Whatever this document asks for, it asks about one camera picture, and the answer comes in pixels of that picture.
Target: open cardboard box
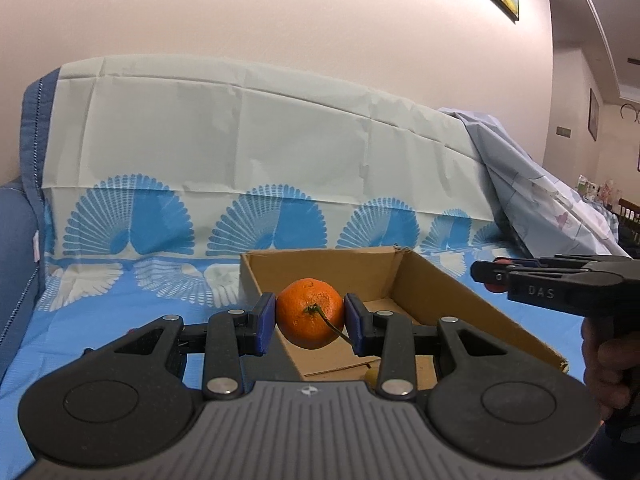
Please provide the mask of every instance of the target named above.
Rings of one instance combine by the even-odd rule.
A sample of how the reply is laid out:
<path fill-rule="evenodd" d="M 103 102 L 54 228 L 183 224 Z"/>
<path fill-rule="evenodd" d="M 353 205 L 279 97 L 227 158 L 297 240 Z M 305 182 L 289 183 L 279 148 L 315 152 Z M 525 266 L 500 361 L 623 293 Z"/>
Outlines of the open cardboard box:
<path fill-rule="evenodd" d="M 554 368 L 568 369 L 560 354 L 412 250 L 267 250 L 241 257 L 241 290 L 250 303 L 264 292 L 279 294 L 302 278 L 327 282 L 341 296 L 353 292 L 370 311 L 401 312 L 414 323 L 435 325 L 443 316 L 455 316 Z M 277 329 L 276 336 L 300 376 L 309 381 L 359 380 L 380 361 L 374 356 L 355 356 L 341 338 L 324 348 L 305 350 L 286 341 Z M 418 388 L 431 388 L 436 383 L 431 357 L 417 356 L 416 365 Z"/>

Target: fruit stem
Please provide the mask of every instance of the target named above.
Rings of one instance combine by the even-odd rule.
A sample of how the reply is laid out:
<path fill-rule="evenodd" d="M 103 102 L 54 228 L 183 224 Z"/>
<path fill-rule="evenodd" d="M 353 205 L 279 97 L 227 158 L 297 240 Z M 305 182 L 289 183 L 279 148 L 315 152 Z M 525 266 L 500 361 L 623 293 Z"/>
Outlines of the fruit stem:
<path fill-rule="evenodd" d="M 349 339 L 349 337 L 345 336 L 340 330 L 338 330 L 337 326 L 335 326 L 331 321 L 329 321 L 329 318 L 324 314 L 324 312 L 322 311 L 322 307 L 320 305 L 318 305 L 317 303 L 314 303 L 313 305 L 309 305 L 305 309 L 305 312 L 308 312 L 310 314 L 317 312 L 318 314 L 320 314 L 320 317 L 322 318 L 322 320 L 326 323 L 326 325 L 331 330 L 337 333 L 337 335 L 339 335 L 342 339 L 344 339 L 347 343 L 349 343 L 349 345 L 353 346 L 353 341 Z"/>

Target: metal screw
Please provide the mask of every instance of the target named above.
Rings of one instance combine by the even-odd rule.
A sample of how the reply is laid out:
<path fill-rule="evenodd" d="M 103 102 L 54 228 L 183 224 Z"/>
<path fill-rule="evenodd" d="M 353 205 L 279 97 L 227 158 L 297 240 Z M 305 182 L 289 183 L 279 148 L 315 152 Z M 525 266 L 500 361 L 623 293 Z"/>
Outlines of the metal screw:
<path fill-rule="evenodd" d="M 382 390 L 389 395 L 408 395 L 414 390 L 414 386 L 404 379 L 388 379 L 382 383 Z"/>
<path fill-rule="evenodd" d="M 207 382 L 207 390 L 214 394 L 232 394 L 238 389 L 238 383 L 230 377 L 216 377 Z"/>

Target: wall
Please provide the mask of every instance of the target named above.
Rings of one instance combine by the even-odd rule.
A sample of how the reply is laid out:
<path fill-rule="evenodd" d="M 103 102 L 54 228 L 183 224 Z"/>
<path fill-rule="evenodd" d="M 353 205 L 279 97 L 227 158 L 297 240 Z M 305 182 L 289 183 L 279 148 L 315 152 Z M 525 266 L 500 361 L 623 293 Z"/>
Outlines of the wall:
<path fill-rule="evenodd" d="M 289 66 L 497 116 L 542 161 L 549 0 L 513 23 L 491 0 L 0 0 L 0 181 L 17 174 L 20 102 L 55 67 L 185 53 Z"/>
<path fill-rule="evenodd" d="M 593 140 L 588 130 L 590 89 L 593 88 L 600 104 L 599 130 L 602 128 L 602 96 L 579 48 L 555 49 L 553 67 L 551 112 L 543 166 L 571 187 L 577 185 L 581 174 L 596 182 L 601 142 Z M 556 135 L 558 126 L 569 128 L 571 137 Z"/>
<path fill-rule="evenodd" d="M 636 114 L 631 108 L 625 108 L 623 115 L 621 118 L 618 105 L 606 105 L 602 110 L 596 182 L 613 179 L 615 187 L 622 191 L 622 198 L 640 204 L 640 124 L 634 122 Z"/>

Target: sofa armrest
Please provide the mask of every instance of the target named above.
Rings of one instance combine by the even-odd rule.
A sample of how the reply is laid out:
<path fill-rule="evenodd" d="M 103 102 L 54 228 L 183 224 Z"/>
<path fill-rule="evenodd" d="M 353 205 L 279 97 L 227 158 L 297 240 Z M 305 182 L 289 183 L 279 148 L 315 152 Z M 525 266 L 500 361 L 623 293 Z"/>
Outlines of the sofa armrest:
<path fill-rule="evenodd" d="M 20 180 L 0 186 L 0 381 L 20 347 L 36 301 L 37 229 Z"/>

